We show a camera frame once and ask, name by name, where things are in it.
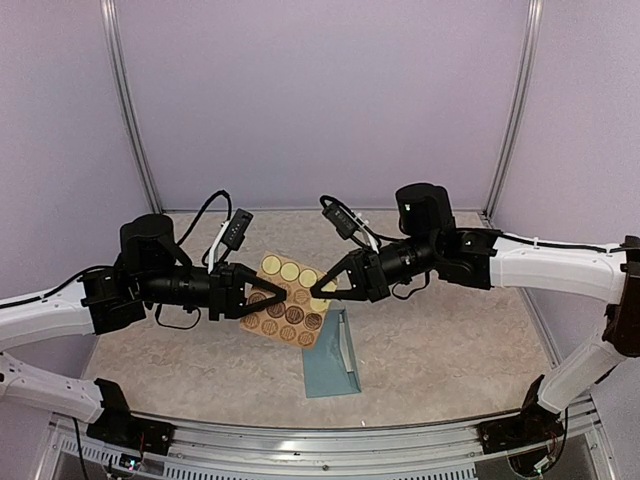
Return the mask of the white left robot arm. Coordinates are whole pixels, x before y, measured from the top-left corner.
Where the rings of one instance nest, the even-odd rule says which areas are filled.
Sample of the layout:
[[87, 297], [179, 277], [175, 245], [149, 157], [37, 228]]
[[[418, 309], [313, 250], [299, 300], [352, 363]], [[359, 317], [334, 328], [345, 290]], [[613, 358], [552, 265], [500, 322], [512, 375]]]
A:
[[173, 305], [241, 319], [285, 301], [285, 289], [251, 268], [226, 261], [197, 267], [175, 239], [173, 221], [147, 214], [120, 229], [113, 265], [89, 267], [50, 291], [14, 297], [1, 307], [1, 398], [101, 426], [115, 442], [133, 443], [140, 424], [118, 384], [73, 379], [26, 365], [9, 350], [72, 335], [103, 335]]

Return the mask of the teal blue envelope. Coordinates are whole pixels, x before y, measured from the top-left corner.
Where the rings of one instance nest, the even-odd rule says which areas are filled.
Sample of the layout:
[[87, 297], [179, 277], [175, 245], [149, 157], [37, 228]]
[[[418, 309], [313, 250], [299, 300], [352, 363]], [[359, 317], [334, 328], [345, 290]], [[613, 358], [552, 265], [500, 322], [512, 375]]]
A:
[[[349, 348], [354, 371], [347, 373], [339, 349], [339, 314], [345, 311], [349, 330]], [[330, 398], [359, 394], [361, 382], [352, 342], [350, 325], [345, 308], [331, 309], [311, 350], [303, 352], [305, 395], [309, 399]]]

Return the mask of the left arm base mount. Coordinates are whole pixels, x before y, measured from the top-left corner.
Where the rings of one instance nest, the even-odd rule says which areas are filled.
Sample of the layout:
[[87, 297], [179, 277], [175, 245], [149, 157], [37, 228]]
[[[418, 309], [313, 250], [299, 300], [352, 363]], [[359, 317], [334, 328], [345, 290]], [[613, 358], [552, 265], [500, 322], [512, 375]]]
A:
[[166, 456], [173, 440], [171, 423], [132, 414], [121, 387], [110, 380], [94, 381], [102, 395], [99, 417], [87, 424], [86, 435], [108, 444]]

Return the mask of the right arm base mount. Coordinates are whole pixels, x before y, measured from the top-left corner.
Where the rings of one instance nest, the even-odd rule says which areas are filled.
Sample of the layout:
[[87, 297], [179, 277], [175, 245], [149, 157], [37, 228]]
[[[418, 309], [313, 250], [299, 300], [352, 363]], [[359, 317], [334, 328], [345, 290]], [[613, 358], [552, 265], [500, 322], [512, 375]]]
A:
[[484, 454], [522, 448], [564, 435], [565, 427], [560, 414], [552, 413], [538, 404], [538, 392], [543, 379], [544, 376], [540, 375], [530, 385], [517, 414], [478, 425], [477, 432]]

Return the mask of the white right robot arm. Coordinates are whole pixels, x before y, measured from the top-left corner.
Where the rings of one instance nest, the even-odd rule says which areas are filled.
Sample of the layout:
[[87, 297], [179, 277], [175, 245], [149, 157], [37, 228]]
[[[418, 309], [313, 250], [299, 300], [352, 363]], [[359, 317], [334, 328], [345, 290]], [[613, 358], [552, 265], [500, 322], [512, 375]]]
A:
[[606, 324], [551, 373], [534, 383], [511, 433], [535, 442], [588, 387], [617, 365], [639, 355], [639, 240], [621, 244], [544, 241], [484, 228], [459, 228], [447, 190], [414, 183], [396, 191], [403, 238], [376, 234], [335, 197], [323, 195], [322, 214], [341, 238], [358, 231], [367, 244], [349, 252], [311, 288], [318, 299], [369, 301], [392, 295], [399, 284], [436, 272], [455, 285], [532, 288], [581, 295], [606, 303]]

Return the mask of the round sticker seal sheet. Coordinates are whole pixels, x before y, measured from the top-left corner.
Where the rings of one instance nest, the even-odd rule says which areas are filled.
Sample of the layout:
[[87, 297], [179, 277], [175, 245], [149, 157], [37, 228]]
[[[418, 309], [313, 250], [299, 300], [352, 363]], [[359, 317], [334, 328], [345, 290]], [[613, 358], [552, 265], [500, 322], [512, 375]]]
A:
[[240, 328], [302, 349], [313, 349], [330, 301], [316, 299], [310, 288], [326, 275], [281, 255], [266, 252], [257, 276], [286, 291], [286, 299], [240, 320]]

